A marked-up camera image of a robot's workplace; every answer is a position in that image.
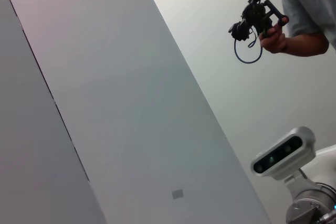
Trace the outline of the person's bare hand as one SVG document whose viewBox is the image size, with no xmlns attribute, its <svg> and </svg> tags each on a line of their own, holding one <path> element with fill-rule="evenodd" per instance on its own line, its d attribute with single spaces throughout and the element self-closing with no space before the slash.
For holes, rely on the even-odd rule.
<svg viewBox="0 0 336 224">
<path fill-rule="evenodd" d="M 259 35 L 260 45 L 266 51 L 277 54 L 285 51 L 286 44 L 286 36 L 282 32 L 282 27 L 276 24 L 273 28 L 266 31 L 265 34 Z"/>
</svg>

